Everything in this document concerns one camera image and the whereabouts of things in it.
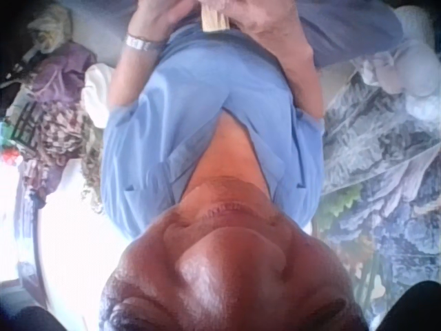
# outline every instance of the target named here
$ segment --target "watch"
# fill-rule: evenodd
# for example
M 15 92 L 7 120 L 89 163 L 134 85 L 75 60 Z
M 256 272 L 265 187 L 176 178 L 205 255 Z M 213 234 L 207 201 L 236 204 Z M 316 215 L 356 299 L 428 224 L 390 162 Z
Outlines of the watch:
M 167 45 L 167 41 L 148 41 L 128 34 L 125 37 L 125 44 L 135 50 L 155 50 L 161 52 L 164 50 L 165 45 Z

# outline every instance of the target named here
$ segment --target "blue shirt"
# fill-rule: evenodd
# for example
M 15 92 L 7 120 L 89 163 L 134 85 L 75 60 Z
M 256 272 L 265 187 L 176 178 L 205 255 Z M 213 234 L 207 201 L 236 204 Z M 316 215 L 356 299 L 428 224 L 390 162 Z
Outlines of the blue shirt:
M 311 221 L 324 176 L 322 121 L 294 107 L 277 60 L 251 39 L 187 26 L 105 129 L 101 195 L 129 238 L 181 200 L 223 108 L 248 130 L 272 201 L 301 227 Z

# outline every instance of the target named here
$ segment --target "forearm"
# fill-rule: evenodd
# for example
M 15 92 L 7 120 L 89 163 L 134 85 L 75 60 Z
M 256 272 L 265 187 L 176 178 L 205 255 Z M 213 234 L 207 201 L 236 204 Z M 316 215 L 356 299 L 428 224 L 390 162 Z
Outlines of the forearm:
M 324 102 L 314 51 L 307 42 L 300 19 L 294 17 L 285 26 L 275 27 L 274 32 L 252 37 L 279 61 L 296 106 L 316 119 L 323 118 Z
M 110 109 L 136 101 L 153 72 L 159 52 L 125 46 L 109 89 Z

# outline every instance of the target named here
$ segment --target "wooden object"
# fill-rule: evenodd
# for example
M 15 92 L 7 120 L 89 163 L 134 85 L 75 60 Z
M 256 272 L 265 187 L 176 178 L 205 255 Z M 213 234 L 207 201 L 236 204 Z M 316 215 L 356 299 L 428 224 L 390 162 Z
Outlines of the wooden object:
M 203 32 L 215 32 L 229 29 L 229 20 L 224 15 L 216 10 L 202 5 L 202 30 Z

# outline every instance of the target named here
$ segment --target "person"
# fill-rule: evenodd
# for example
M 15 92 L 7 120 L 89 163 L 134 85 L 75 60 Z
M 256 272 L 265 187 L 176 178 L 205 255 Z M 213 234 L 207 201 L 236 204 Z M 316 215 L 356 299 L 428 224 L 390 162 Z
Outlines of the person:
M 395 47 L 376 0 L 140 0 L 109 92 L 102 199 L 132 239 L 102 330 L 367 330 L 338 257 L 302 231 L 323 180 L 317 68 Z

